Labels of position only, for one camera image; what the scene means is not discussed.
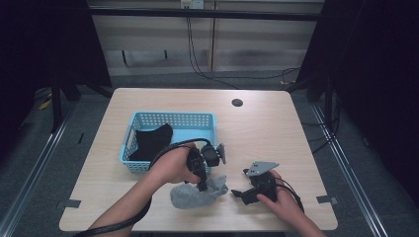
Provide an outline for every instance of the electrical wire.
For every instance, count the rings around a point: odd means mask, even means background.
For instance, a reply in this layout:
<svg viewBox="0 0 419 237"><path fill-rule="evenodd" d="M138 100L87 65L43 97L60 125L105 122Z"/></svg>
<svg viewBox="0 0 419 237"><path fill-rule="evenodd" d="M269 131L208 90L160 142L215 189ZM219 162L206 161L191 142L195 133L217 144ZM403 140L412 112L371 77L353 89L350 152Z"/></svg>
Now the electrical wire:
<svg viewBox="0 0 419 237"><path fill-rule="evenodd" d="M98 227L98 228L94 228L94 229L88 229L88 230L85 230L85 231L82 231L80 233L75 234L73 237L94 236L94 235L114 232L114 231L117 231L117 230L125 229L129 226L132 226L136 222L141 220L145 216L145 214L148 212L148 210L150 209L150 206L151 206L151 200L152 200L152 198L147 202L145 207L142 208L142 210L139 212L139 214L135 215L134 217L132 217L132 218L126 220L126 221L123 221L123 222L120 222L120 223L117 223L117 224L111 224L111 225L107 225L107 226L103 226L103 227Z"/></svg>
<svg viewBox="0 0 419 237"><path fill-rule="evenodd" d="M180 141L180 142L176 142L176 143L172 143L169 146L167 146L166 148L164 148L163 150L161 150L155 157L154 159L150 162L150 164L148 165L148 170L151 169L151 167L157 162L157 160L162 157L164 154L166 154L167 152L177 149L179 147L188 147L185 144L187 143L191 143L191 142L196 142L196 141L204 141L207 145L211 146L210 141L206 138L195 138L195 139L189 139L189 140L184 140L184 141Z"/></svg>
<svg viewBox="0 0 419 237"><path fill-rule="evenodd" d="M320 125L327 125L326 122L301 122L301 125L305 126L305 127L318 127Z"/></svg>
<svg viewBox="0 0 419 237"><path fill-rule="evenodd" d="M311 154L315 154L316 152L318 152L319 150L321 150L323 147L325 147L331 139L335 139L336 135L338 133L339 130L339 124L340 124L340 113L341 113L341 108L342 108L342 102L339 100L339 98L336 99L336 106L335 106L335 111L334 111L334 117L335 119L332 121L332 127L331 127L331 136L330 137L326 137L326 142L324 142L323 144L321 144L319 147L317 147L316 149L314 149L313 151L311 151Z"/></svg>
<svg viewBox="0 0 419 237"><path fill-rule="evenodd" d="M309 143L309 142L313 142L313 141L319 141L319 140L323 140L324 138L325 138L324 136L321 136L321 137L317 137L317 138L307 140L307 142Z"/></svg>
<svg viewBox="0 0 419 237"><path fill-rule="evenodd" d="M285 186L285 185L276 184L277 187L283 188L283 189L287 190L288 192L290 192L290 194L292 194L293 198L295 199L296 204L299 206L301 211L304 212L304 206L302 205L301 198L296 194L296 191L293 189L293 187L287 181L285 181L283 179L280 179L280 178L275 178L275 179L279 180L279 181L282 181L287 185L287 186Z"/></svg>
<svg viewBox="0 0 419 237"><path fill-rule="evenodd" d="M285 82L285 75L290 74L290 73L300 69L300 67L287 68L287 69L283 70L282 73L279 74L279 75L267 76L267 77L245 77L245 76L211 76L211 77L209 77L201 70L201 68L199 66L199 63L198 63L198 60L197 60L197 56L195 54L195 46L194 46L194 41L193 41L193 36L192 36L192 25L191 25L191 19L190 18L187 18L187 25L188 25L189 59L190 59L190 62L191 62L191 66L194 69L194 71L203 78L222 83L222 84L227 85L229 87L232 87L236 90L240 90L240 88L238 88L238 87L236 87L236 86L234 86L230 83L227 83L227 82L224 82L224 81L221 81L221 80L217 80L217 79L268 80L268 79L282 78L283 79L282 81Z"/></svg>

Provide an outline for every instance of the wooden table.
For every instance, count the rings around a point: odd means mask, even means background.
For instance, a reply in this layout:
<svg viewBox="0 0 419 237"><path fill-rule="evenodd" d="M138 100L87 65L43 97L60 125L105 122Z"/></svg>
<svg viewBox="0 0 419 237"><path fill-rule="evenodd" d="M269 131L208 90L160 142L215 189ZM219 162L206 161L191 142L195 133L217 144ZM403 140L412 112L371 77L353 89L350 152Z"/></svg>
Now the wooden table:
<svg viewBox="0 0 419 237"><path fill-rule="evenodd" d="M240 99L243 106L234 107ZM63 231L87 229L108 207L127 192L140 174L132 174L119 161L126 128L136 111L210 112L217 119L217 140L225 143L227 164L214 167L212 177L226 175L230 189L251 188L242 170L253 161L275 161L276 170L300 195L306 214L323 230L337 227L330 203L316 197L326 192L308 147L290 94L277 91L118 89L111 99L71 199L59 223ZM208 207L177 209L166 185L153 197L147 215L134 231L287 231L262 203L244 205L231 192Z"/></svg>

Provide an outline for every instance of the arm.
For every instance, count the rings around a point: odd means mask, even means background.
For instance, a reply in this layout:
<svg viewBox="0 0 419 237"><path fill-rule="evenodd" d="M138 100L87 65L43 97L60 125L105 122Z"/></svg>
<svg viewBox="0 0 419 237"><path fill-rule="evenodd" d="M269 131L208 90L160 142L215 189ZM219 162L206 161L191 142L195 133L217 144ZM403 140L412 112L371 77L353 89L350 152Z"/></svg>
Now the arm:
<svg viewBox="0 0 419 237"><path fill-rule="evenodd" d="M180 147L163 155L153 167L123 197L106 210L89 229L119 223L138 214L152 195L167 183L189 181L196 184L200 178L186 165L189 148ZM132 226L99 236L128 236Z"/></svg>
<svg viewBox="0 0 419 237"><path fill-rule="evenodd" d="M275 178L281 176L271 171ZM283 185L282 181L277 181L277 184ZM317 225L309 219L298 207L293 196L283 188L277 188L278 200L272 202L264 195L257 195L258 200L272 210L278 218L291 225L301 236L326 236Z"/></svg>

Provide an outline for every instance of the gray cloth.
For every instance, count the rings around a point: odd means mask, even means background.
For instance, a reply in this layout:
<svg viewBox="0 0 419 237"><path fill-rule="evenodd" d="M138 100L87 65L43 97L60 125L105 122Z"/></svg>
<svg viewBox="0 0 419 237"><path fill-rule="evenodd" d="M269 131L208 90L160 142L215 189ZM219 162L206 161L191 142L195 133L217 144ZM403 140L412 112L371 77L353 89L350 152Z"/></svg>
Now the gray cloth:
<svg viewBox="0 0 419 237"><path fill-rule="evenodd" d="M208 178L206 191L200 192L197 187L184 184L175 187L170 192L172 204L180 209L191 209L211 205L215 200L228 192L226 177Z"/></svg>

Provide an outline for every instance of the round hole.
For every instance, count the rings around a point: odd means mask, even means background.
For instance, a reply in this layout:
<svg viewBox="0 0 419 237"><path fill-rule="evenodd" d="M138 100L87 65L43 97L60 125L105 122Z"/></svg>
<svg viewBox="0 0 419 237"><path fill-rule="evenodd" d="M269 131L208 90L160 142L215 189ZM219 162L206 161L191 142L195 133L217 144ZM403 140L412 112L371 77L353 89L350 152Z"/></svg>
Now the round hole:
<svg viewBox="0 0 419 237"><path fill-rule="evenodd" d="M231 104L233 104L233 106L235 106L235 107L241 107L241 106L243 106L243 101L242 101L242 100L240 100L240 99L234 99L234 100L231 102Z"/></svg>

